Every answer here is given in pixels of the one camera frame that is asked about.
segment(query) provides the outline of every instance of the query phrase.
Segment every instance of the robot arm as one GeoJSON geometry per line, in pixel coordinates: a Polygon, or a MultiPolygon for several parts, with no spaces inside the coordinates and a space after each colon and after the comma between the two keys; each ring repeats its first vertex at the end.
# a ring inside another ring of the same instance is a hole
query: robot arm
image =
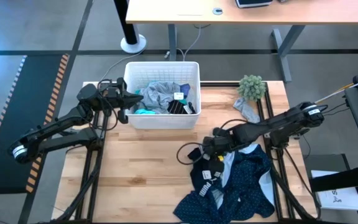
{"type": "Polygon", "coordinates": [[[204,153],[216,157],[242,149],[263,134],[269,134],[273,147],[285,147],[290,136],[304,134],[308,128],[317,127],[324,121],[320,108],[305,102],[259,123],[238,124],[229,129],[214,128],[214,137],[203,139],[204,153]]]}
{"type": "Polygon", "coordinates": [[[118,120],[123,124],[128,123],[125,110],[142,100],[143,96],[128,93],[126,87],[123,78],[117,79],[117,87],[113,87],[110,83],[103,91],[96,89],[92,84],[84,86],[77,95],[78,105],[68,114],[55,118],[54,121],[44,126],[37,126],[36,130],[30,130],[14,142],[8,151],[17,162],[26,163],[36,160],[42,152],[47,153],[76,144],[87,147],[97,146],[99,137],[93,128],[85,128],[75,134],[65,133],[60,138],[47,138],[72,126],[90,123],[94,112],[103,111],[105,116],[110,116],[114,108],[121,109],[118,112],[118,120]]]}

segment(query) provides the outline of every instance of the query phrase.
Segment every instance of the black floor mat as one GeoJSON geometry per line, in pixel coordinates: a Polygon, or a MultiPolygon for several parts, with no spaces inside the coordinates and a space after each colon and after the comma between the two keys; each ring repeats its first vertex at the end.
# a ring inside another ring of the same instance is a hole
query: black floor mat
{"type": "Polygon", "coordinates": [[[7,148],[30,128],[57,116],[68,57],[23,57],[0,116],[0,194],[31,193],[37,186],[43,157],[18,164],[7,148]]]}

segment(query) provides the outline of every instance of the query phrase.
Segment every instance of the white round base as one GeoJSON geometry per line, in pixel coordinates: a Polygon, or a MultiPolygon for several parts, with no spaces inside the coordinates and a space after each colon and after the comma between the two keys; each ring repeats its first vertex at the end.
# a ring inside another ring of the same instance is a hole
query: white round base
{"type": "Polygon", "coordinates": [[[139,34],[139,41],[137,44],[128,44],[125,38],[121,40],[121,49],[129,54],[136,54],[146,48],[147,40],[143,35],[139,34]]]}

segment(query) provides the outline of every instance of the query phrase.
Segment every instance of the gray sock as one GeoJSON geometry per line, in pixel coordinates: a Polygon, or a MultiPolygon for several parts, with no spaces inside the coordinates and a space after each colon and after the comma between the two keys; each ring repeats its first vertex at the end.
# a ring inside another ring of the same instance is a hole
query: gray sock
{"type": "Polygon", "coordinates": [[[241,112],[243,117],[249,122],[258,123],[260,121],[259,115],[254,113],[254,109],[248,105],[247,101],[241,97],[234,102],[233,107],[241,112]]]}

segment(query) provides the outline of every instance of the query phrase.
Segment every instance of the plastic basket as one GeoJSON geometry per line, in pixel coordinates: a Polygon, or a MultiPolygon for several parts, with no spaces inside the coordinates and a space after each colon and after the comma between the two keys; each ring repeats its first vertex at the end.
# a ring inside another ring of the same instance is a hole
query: plastic basket
{"type": "Polygon", "coordinates": [[[150,82],[188,83],[194,93],[196,114],[134,114],[127,110],[129,122],[137,129],[191,129],[201,113],[200,67],[196,62],[129,62],[124,75],[127,90],[147,87],[150,82]]]}

